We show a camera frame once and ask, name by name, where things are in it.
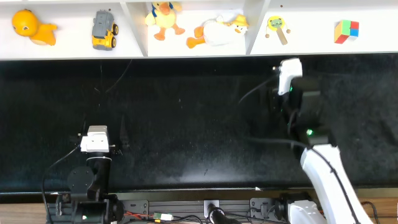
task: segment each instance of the toy truck wheel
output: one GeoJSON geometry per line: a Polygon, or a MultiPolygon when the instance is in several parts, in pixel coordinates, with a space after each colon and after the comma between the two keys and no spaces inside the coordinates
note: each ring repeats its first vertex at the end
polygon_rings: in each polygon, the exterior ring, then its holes
{"type": "Polygon", "coordinates": [[[119,27],[116,24],[113,24],[113,35],[118,35],[119,34],[119,27]]]}
{"type": "Polygon", "coordinates": [[[112,37],[112,48],[116,47],[116,38],[112,37]]]}

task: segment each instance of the white plush duck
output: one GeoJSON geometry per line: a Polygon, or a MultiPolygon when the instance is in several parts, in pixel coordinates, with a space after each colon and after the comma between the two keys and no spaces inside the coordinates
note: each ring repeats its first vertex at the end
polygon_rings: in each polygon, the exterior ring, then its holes
{"type": "Polygon", "coordinates": [[[195,37],[187,39],[187,46],[192,49],[198,44],[212,46],[224,45],[234,42],[244,36],[249,24],[244,15],[238,15],[231,23],[225,23],[222,16],[206,21],[203,26],[195,29],[195,37]]]}

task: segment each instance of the green cube face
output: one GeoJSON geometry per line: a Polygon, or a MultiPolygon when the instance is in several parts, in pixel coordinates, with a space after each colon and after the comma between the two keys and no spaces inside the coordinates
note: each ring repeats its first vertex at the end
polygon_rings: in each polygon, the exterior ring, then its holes
{"type": "Polygon", "coordinates": [[[342,23],[343,23],[343,30],[341,31],[341,34],[350,35],[351,21],[343,21],[342,23]]]}

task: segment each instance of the yellow hat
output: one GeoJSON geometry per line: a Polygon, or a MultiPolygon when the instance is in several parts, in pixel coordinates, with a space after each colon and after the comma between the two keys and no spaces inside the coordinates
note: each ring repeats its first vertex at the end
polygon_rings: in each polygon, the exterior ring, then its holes
{"type": "Polygon", "coordinates": [[[246,16],[244,16],[244,15],[236,16],[236,19],[232,22],[232,24],[235,24],[238,26],[249,26],[248,22],[246,22],[246,16]]]}

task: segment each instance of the black table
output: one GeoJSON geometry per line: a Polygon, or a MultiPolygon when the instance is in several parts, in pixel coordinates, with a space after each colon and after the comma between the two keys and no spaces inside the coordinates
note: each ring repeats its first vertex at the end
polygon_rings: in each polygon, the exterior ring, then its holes
{"type": "MultiPolygon", "coordinates": [[[[73,149],[87,124],[131,149],[113,159],[113,192],[192,188],[310,187],[287,146],[245,136],[284,138],[259,92],[240,97],[288,57],[80,60],[0,63],[0,192],[38,192],[43,171],[73,149]]],[[[397,55],[300,57],[322,88],[325,121],[357,187],[398,183],[397,55]]],[[[48,190],[67,190],[68,173],[85,164],[76,152],[54,168],[48,190]]]]}

